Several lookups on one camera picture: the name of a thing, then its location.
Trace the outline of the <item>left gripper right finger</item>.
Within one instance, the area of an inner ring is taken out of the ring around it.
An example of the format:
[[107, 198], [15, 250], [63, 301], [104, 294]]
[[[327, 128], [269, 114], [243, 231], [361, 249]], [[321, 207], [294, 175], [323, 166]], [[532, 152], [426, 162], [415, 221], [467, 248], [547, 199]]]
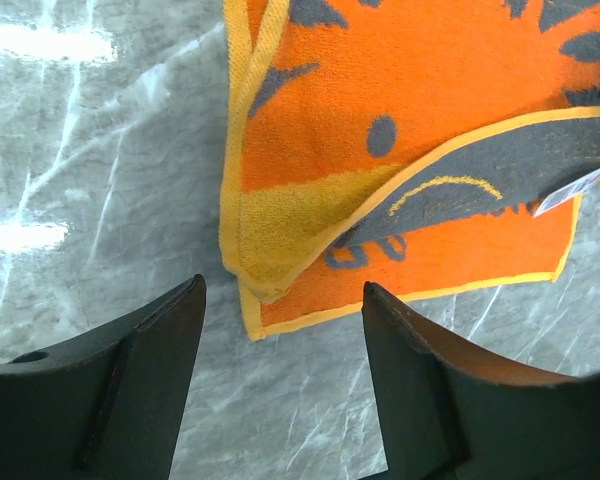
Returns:
[[363, 326], [388, 479], [600, 479], [600, 372], [482, 348], [375, 283]]

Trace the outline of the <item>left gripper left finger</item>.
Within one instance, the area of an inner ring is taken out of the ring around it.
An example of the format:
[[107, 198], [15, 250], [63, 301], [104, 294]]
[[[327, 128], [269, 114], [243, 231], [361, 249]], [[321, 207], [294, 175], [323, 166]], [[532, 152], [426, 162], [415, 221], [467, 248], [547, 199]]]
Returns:
[[167, 478], [205, 306], [205, 281], [195, 276], [0, 363], [0, 479]]

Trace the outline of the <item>orange yellow cloth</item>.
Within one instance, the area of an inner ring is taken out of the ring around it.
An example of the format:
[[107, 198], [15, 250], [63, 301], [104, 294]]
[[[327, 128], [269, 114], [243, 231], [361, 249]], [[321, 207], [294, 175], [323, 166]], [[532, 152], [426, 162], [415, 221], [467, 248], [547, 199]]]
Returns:
[[247, 335], [555, 281], [600, 179], [600, 1], [227, 1]]

